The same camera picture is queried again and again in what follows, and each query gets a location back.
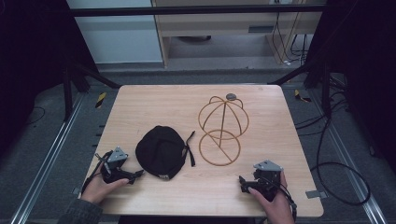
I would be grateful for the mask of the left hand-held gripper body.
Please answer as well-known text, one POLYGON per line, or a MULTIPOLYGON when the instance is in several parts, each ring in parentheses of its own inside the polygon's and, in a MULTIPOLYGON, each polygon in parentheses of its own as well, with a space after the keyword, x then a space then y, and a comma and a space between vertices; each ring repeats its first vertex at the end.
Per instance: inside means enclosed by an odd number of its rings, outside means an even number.
POLYGON ((120 147, 108 151, 103 157, 99 158, 100 174, 107 184, 121 179, 127 179, 129 184, 135 182, 135 173, 121 169, 127 159, 128 155, 120 147))

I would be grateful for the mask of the wire hat stand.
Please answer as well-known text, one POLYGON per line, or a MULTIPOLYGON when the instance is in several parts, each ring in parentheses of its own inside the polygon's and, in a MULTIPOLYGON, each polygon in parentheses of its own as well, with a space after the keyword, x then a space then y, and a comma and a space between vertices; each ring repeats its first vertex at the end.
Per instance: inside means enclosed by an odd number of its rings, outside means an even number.
POLYGON ((204 132, 199 140, 199 153, 211 165, 227 166, 239 159, 239 138, 248 130, 249 115, 244 103, 234 93, 224 98, 212 96, 198 114, 204 132))

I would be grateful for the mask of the person's left hand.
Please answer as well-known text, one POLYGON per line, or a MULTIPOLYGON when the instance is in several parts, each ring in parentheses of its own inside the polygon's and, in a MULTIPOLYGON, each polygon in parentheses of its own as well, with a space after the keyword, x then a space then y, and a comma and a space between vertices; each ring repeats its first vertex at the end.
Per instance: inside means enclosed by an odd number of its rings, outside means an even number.
POLYGON ((80 199, 89 203, 99 204, 108 194, 116 189, 126 186, 129 183, 127 178, 106 183, 101 174, 94 175, 88 186, 81 193, 80 199))

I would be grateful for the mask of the wooden desk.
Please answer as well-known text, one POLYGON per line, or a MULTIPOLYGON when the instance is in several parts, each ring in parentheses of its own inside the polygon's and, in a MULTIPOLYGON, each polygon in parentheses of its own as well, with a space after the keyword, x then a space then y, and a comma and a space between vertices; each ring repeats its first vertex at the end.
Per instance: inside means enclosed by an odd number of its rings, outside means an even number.
POLYGON ((250 179, 253 166, 270 160, 283 167, 300 217, 320 217, 320 199, 308 198, 313 177, 294 128, 283 91, 277 85, 124 85, 119 89, 99 145, 99 155, 120 147, 129 156, 123 167, 135 172, 136 144, 154 126, 174 128, 190 141, 196 161, 171 180, 144 174, 102 202, 110 215, 260 217, 261 206, 241 191, 238 178, 250 179), (213 96, 235 94, 249 117, 240 137, 241 154, 226 166, 214 166, 199 153, 205 145, 199 112, 213 96))

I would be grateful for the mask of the aluminium floor rail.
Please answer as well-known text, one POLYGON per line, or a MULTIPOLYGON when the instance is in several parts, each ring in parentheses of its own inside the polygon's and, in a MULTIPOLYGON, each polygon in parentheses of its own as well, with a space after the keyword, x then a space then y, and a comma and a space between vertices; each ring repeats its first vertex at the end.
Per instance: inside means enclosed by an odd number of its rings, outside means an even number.
POLYGON ((35 203, 44 188, 45 183, 50 175, 52 167, 56 162, 59 153, 61 152, 64 142, 69 135, 73 124, 78 116, 81 109, 81 105, 85 98, 85 93, 78 93, 75 102, 72 104, 72 112, 68 119, 66 119, 57 133, 54 141, 52 142, 49 152, 47 153, 45 159, 43 160, 39 170, 37 171, 35 178, 27 190, 23 200, 21 201, 18 209, 12 216, 9 224, 25 224, 28 217, 30 216, 35 203))
POLYGON ((314 171, 317 172, 318 179, 322 181, 322 176, 320 174, 321 167, 330 165, 342 167, 343 169, 345 169, 346 176, 358 200, 356 202, 349 202, 346 199, 342 199, 334 192, 331 192, 325 184, 322 184, 323 188, 325 188, 329 196, 332 196, 340 203, 348 204, 349 206, 361 206, 365 211, 365 214, 370 220, 371 224, 388 224, 385 215, 383 214, 380 206, 375 199, 374 194, 372 193, 370 185, 368 184, 367 180, 361 175, 358 167, 352 160, 352 157, 347 152, 347 148, 342 141, 339 132, 332 124, 332 120, 328 118, 328 116, 332 114, 332 111, 324 111, 324 109, 321 107, 321 100, 317 91, 309 91, 308 93, 311 96, 313 104, 316 106, 319 112, 319 116, 321 118, 324 118, 324 127, 321 132, 318 144, 314 171), (325 134, 329 135, 330 137, 335 153, 337 154, 338 161, 321 161, 319 158, 322 141, 325 134))

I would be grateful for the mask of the white cabinet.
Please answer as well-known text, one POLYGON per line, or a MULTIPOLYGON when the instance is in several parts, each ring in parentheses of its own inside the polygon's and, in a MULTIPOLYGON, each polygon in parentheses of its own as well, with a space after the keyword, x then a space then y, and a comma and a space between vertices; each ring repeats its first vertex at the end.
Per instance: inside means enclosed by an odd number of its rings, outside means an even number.
MULTIPOLYGON (((71 9, 152 7, 150 0, 66 0, 71 9)), ((89 51, 98 64, 161 63, 153 16, 76 17, 89 51)))

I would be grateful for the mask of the black metal frame bar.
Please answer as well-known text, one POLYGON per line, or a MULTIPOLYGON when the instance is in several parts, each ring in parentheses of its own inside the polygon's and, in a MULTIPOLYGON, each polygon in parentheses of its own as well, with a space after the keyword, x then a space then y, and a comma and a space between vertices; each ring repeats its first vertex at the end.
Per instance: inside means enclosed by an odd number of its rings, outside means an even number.
POLYGON ((120 7, 70 9, 74 17, 146 16, 231 13, 320 12, 327 8, 314 5, 251 5, 251 6, 192 6, 192 7, 120 7))

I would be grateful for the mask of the person's right hand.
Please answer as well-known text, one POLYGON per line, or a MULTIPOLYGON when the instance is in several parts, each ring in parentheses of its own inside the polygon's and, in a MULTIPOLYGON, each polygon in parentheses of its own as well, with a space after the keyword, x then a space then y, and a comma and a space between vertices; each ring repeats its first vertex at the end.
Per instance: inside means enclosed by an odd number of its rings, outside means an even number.
POLYGON ((257 190, 249 188, 248 191, 262 206, 271 224, 295 224, 289 201, 283 192, 279 191, 269 202, 257 190))

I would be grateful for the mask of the black stand leg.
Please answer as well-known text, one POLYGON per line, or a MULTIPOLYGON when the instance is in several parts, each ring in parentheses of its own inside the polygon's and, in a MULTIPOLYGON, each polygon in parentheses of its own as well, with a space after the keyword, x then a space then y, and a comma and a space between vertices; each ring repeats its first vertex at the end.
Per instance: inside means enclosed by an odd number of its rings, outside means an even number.
POLYGON ((79 92, 87 92, 91 87, 85 76, 92 77, 111 89, 120 88, 120 84, 101 76, 98 72, 82 64, 69 63, 63 70, 64 121, 69 120, 73 113, 72 84, 76 86, 79 92))
POLYGON ((309 62, 294 69, 285 76, 269 82, 269 85, 283 85, 288 80, 299 76, 302 73, 307 73, 304 80, 304 86, 308 89, 315 88, 321 83, 321 109, 327 118, 332 116, 330 103, 330 66, 324 63, 309 62))

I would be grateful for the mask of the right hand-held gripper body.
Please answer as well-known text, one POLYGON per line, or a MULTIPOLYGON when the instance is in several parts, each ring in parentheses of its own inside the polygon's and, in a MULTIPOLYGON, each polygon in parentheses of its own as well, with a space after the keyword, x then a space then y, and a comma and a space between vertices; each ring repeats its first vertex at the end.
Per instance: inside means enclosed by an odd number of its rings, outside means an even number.
POLYGON ((272 161, 266 160, 254 164, 254 180, 247 181, 242 191, 248 193, 249 188, 257 190, 267 201, 271 202, 280 189, 280 174, 283 168, 272 161))

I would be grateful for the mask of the black cap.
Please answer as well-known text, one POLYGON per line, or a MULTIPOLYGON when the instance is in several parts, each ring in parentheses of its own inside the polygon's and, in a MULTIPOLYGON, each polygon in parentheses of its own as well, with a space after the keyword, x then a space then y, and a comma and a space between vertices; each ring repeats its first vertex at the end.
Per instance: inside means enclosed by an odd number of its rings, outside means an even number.
POLYGON ((174 178, 190 156, 191 167, 196 162, 189 146, 195 132, 183 140, 173 128, 155 126, 147 132, 135 148, 135 156, 140 166, 151 175, 163 180, 174 178))

